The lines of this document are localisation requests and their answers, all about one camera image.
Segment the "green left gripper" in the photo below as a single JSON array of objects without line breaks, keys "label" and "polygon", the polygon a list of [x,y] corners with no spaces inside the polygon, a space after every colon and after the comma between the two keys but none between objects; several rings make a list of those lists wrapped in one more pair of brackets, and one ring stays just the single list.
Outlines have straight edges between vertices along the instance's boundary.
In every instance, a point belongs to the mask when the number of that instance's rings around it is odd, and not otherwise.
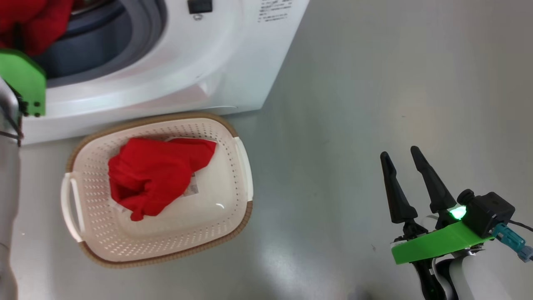
[{"label": "green left gripper", "polygon": [[46,115],[47,78],[44,70],[18,50],[0,50],[1,77],[22,97],[25,115]]}]

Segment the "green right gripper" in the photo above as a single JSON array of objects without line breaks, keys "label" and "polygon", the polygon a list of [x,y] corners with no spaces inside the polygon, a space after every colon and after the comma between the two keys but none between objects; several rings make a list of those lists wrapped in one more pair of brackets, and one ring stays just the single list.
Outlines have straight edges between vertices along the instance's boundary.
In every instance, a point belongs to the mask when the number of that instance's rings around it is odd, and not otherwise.
[{"label": "green right gripper", "polygon": [[[430,198],[430,210],[438,213],[448,210],[457,202],[442,182],[434,168],[417,146],[411,146],[411,155],[417,171],[422,175]],[[394,224],[413,222],[418,217],[415,207],[412,207],[398,182],[397,171],[388,154],[381,152],[379,156],[384,178],[384,186],[391,222]],[[441,230],[402,242],[391,247],[392,256],[396,264],[401,265],[419,260],[438,258],[481,243],[494,237],[481,238],[463,222],[459,221]]]}]

